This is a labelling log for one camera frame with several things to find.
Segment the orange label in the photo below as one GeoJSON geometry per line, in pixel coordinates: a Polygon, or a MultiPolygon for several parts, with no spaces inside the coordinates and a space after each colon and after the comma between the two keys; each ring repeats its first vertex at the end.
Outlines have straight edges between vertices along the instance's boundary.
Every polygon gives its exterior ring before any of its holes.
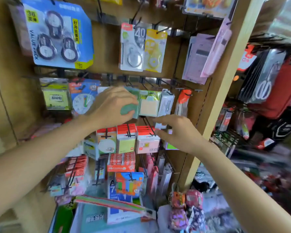
{"type": "Polygon", "coordinates": [[[122,29],[126,31],[132,31],[132,24],[122,23],[122,29]]]}

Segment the blue package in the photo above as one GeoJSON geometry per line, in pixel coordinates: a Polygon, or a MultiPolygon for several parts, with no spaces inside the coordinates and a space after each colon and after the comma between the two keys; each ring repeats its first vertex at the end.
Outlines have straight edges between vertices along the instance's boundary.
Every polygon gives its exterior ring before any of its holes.
{"type": "Polygon", "coordinates": [[[100,81],[87,78],[69,83],[72,107],[78,114],[84,114],[89,110],[95,101],[98,86],[100,81]]]}
{"type": "Polygon", "coordinates": [[[86,69],[93,64],[91,20],[76,4],[21,0],[36,65],[86,69]]]}

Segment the wooden frame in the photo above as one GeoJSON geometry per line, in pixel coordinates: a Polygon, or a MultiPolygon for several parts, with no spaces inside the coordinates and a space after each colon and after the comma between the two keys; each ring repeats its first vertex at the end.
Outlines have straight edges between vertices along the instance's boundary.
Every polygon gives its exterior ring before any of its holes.
{"type": "MultiPolygon", "coordinates": [[[[209,139],[213,130],[263,1],[238,1],[231,26],[233,36],[217,70],[211,77],[212,79],[209,79],[205,85],[189,84],[196,89],[203,90],[199,93],[194,92],[193,97],[190,98],[188,117],[205,139],[209,139]]],[[[102,7],[105,12],[110,14],[131,18],[137,9],[137,4],[131,2],[129,5],[128,9],[125,4],[115,6],[103,3],[102,7]]],[[[85,6],[85,11],[94,13],[96,9],[92,4],[88,4],[85,6]]],[[[168,24],[175,19],[173,10],[167,13],[162,10],[142,10],[143,20],[152,23],[164,18],[168,24]]],[[[177,24],[181,27],[183,22],[184,15],[181,14],[177,18],[177,24]]],[[[89,70],[97,73],[107,71],[109,73],[110,70],[113,70],[114,73],[119,73],[117,56],[111,56],[119,47],[116,45],[119,38],[118,28],[102,26],[98,23],[93,23],[93,26],[95,53],[102,57],[96,57],[94,65],[89,70]],[[107,64],[105,62],[108,59],[110,59],[110,63],[107,64]]],[[[21,134],[40,120],[43,107],[43,98],[35,82],[21,78],[22,75],[33,74],[33,63],[29,58],[21,55],[13,28],[8,8],[4,0],[0,0],[0,153],[17,145],[17,139],[21,134]]],[[[161,74],[145,71],[138,75],[172,78],[174,67],[178,63],[175,77],[181,78],[187,48],[185,46],[181,48],[177,61],[176,53],[180,43],[180,39],[168,38],[166,58],[161,74]]],[[[174,175],[172,179],[178,181],[180,189],[188,188],[198,168],[199,160],[190,154],[178,151],[171,151],[168,155],[174,161],[175,171],[181,172],[174,175]]],[[[53,217],[54,200],[48,194],[40,192],[42,189],[40,185],[38,184],[13,207],[18,221],[22,223],[27,232],[47,232],[53,217]]]]}

